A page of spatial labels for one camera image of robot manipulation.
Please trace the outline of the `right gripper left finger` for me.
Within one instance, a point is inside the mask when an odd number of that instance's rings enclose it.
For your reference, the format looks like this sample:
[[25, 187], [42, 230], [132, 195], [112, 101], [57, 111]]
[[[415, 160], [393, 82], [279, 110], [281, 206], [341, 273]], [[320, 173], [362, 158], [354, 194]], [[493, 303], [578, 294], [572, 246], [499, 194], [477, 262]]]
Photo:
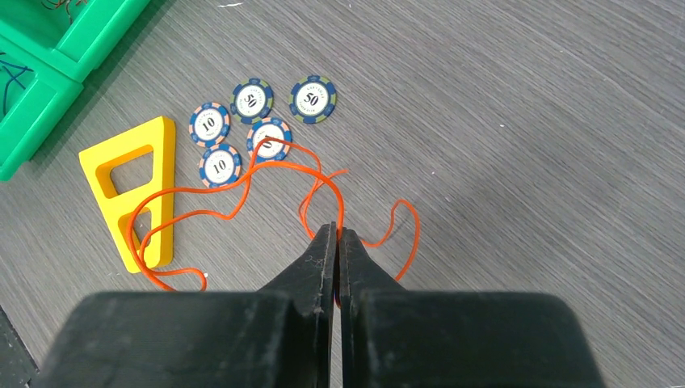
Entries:
[[327, 387], [336, 226], [254, 292], [103, 292], [58, 333], [38, 387]]

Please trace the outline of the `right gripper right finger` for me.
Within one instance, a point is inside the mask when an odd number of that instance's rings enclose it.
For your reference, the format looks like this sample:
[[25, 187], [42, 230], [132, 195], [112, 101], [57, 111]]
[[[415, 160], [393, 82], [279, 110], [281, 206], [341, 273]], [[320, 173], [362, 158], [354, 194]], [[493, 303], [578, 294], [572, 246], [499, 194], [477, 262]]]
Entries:
[[410, 291], [339, 242], [346, 387], [601, 387], [576, 314], [546, 293]]

